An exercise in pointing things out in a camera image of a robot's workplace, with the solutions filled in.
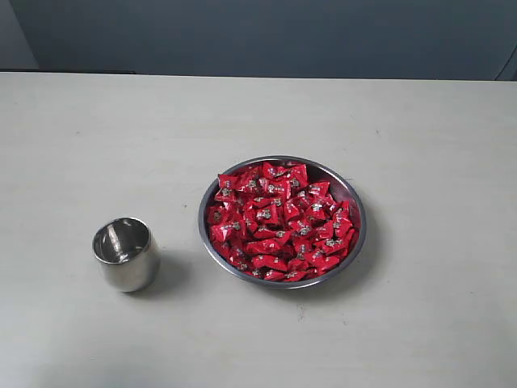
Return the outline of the stainless steel cup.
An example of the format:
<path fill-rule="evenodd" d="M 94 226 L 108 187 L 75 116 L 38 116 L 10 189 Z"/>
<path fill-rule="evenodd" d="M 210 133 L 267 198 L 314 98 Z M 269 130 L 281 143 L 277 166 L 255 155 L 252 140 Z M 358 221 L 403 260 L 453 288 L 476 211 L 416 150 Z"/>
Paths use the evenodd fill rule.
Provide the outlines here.
<path fill-rule="evenodd" d="M 149 227 L 134 217 L 116 218 L 102 226 L 92 251 L 106 282 L 122 293 L 135 293 L 157 277 L 161 257 Z"/>

